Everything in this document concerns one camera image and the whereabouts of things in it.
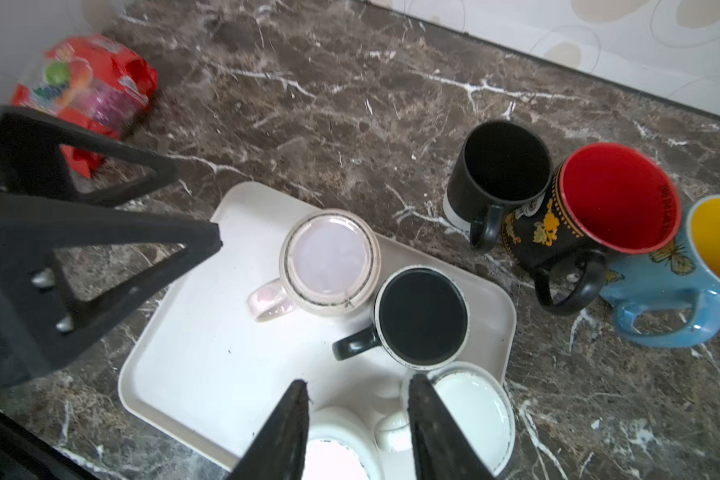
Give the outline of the beige plastic tray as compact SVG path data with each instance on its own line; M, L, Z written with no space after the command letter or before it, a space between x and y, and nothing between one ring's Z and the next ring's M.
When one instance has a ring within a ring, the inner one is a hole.
M297 310L259 323L248 296L278 274L289 230L314 207L256 182L217 207L222 248L177 281L149 321L119 378L124 407L222 467L233 469L287 387L307 383L310 417L327 407L357 415L374 440L401 407L406 368L380 348L338 361L332 344L369 323ZM383 479L414 477L410 451L383 453Z

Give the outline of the cream white mug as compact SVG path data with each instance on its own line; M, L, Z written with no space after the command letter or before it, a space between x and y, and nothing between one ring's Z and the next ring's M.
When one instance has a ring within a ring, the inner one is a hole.
M413 376L410 371L402 381L401 409L375 425L375 442L383 451L396 453L412 448L407 407ZM425 377L491 474L502 473L514 448L515 421L500 382L482 367L463 361L427 371Z

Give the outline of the white ribbed mug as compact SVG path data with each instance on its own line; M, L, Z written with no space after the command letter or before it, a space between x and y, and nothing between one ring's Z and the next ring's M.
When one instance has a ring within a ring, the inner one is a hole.
M374 440L363 421L341 407L310 417L302 479L383 479Z

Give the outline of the red snack bag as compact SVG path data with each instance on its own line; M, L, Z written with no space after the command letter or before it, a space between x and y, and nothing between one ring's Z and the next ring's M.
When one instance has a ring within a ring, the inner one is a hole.
M11 104L118 140L157 87L157 70L131 49L98 34L75 36L26 70Z

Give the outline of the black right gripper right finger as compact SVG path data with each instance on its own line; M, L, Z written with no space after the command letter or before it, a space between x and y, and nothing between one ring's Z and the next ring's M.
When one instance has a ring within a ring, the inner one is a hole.
M407 411L417 479L494 479L424 374L410 380Z

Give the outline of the black skull mug red inside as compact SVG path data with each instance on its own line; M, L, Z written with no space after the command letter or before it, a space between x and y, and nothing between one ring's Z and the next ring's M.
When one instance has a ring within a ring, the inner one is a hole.
M617 143L576 150L538 198L509 213L501 240L534 280L548 313L572 315L607 283L609 265L654 252L677 234L679 194L651 158Z

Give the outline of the black and white mug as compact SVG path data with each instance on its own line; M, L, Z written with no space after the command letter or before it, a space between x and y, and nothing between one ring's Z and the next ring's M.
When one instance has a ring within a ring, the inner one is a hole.
M546 191L552 160L542 139L508 120L475 127L464 141L447 183L443 210L481 252L499 241L505 216Z

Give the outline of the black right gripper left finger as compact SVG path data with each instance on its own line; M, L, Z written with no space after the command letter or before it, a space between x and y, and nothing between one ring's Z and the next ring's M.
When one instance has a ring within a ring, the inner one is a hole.
M227 479L301 479L309 436L307 383L294 380Z

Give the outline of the pink ceramic mug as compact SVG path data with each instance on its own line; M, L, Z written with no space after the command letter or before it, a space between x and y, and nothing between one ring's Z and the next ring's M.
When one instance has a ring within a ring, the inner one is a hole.
M289 231L279 276L248 296L248 312L257 322L295 310L347 317L371 298L381 267L379 241L363 219L339 209L314 212Z

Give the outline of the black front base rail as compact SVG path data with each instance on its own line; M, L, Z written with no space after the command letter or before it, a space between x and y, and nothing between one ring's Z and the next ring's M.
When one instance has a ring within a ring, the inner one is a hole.
M0 479L97 477L0 412Z

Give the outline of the small black mug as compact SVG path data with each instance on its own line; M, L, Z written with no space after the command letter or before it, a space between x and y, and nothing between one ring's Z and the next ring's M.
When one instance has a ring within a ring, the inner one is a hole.
M381 285L372 323L332 345L334 358L350 359L376 347L412 370L434 370L454 361L470 333L467 300L458 285L425 265L402 268Z

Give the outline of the blue butterfly mug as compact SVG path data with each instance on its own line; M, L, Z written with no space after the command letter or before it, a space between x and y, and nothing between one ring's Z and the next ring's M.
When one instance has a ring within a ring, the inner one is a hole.
M660 249L611 263L601 297L613 307L613 325L648 347L685 348L720 331L720 195L695 202L676 236ZM691 311L672 332L642 333L638 316L657 310Z

